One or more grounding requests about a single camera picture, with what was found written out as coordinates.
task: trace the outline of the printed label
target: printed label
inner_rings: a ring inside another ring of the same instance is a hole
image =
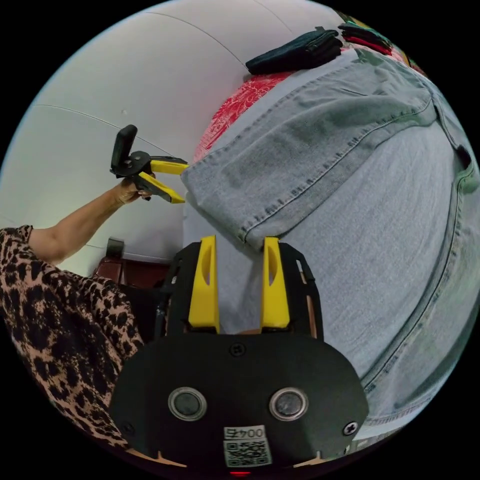
[[[260,467],[272,464],[264,425],[225,427],[223,439],[227,467]]]

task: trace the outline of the leopard print sleeve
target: leopard print sleeve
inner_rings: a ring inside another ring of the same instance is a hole
[[[0,229],[0,317],[50,402],[87,434],[128,449],[108,407],[124,362],[143,345],[129,304],[111,280],[38,259],[32,230]]]

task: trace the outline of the brown chair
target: brown chair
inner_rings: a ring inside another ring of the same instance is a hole
[[[170,265],[123,258],[124,243],[110,238],[106,255],[100,260],[94,275],[111,279],[119,285],[151,289],[158,287],[169,271]]]

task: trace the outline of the light blue jeans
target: light blue jeans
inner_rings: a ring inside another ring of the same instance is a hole
[[[188,168],[184,243],[217,235],[220,321],[258,327],[263,238],[303,252],[325,341],[369,404],[356,440],[401,428],[455,367],[480,291],[480,171],[429,80],[348,51],[298,72]]]

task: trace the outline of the folded clothing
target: folded clothing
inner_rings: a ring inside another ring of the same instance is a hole
[[[379,52],[384,55],[392,55],[392,49],[391,48],[385,48],[382,45],[378,45],[376,43],[370,43],[369,41],[363,40],[362,38],[357,38],[355,36],[343,36],[343,39],[346,42],[350,42],[352,44],[357,44],[357,45],[363,45],[365,47],[369,47],[372,50],[375,50],[376,52]]]
[[[341,54],[343,43],[336,30],[316,27],[285,45],[249,60],[245,66],[252,75],[268,75],[293,70],[314,69]]]
[[[363,28],[354,23],[342,23],[338,26],[342,31],[343,38],[348,42],[347,38],[356,38],[368,42],[373,45],[377,45],[382,49],[392,51],[392,43],[390,40],[385,38],[383,35],[380,35],[378,32],[370,29]]]

